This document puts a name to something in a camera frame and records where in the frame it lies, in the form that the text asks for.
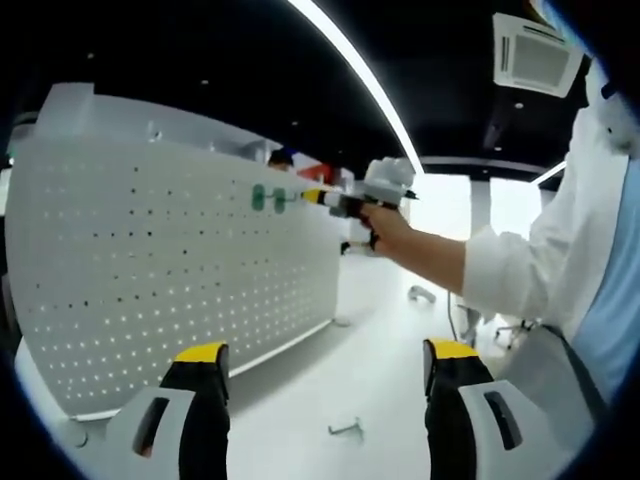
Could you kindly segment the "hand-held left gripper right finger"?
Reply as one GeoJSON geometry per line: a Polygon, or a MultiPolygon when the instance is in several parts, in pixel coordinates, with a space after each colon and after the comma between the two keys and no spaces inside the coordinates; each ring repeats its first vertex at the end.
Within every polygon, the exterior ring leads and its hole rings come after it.
{"type": "Polygon", "coordinates": [[[556,442],[535,403],[470,346],[423,342],[432,479],[554,479],[556,442]]]}

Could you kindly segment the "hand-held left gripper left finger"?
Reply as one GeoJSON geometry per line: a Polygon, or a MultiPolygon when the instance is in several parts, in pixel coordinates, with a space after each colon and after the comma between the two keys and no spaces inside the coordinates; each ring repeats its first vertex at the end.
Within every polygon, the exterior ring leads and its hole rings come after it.
{"type": "Polygon", "coordinates": [[[109,421],[107,479],[226,479],[229,347],[179,353],[160,384],[138,392],[109,421]]]}

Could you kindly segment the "person's right hand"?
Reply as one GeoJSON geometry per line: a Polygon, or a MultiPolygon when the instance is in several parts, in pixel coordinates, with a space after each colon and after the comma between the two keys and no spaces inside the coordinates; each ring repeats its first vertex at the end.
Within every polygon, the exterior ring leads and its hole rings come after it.
{"type": "Polygon", "coordinates": [[[361,223],[370,231],[370,245],[374,252],[393,253],[407,240],[413,229],[398,210],[365,203],[360,210],[361,223]]]}

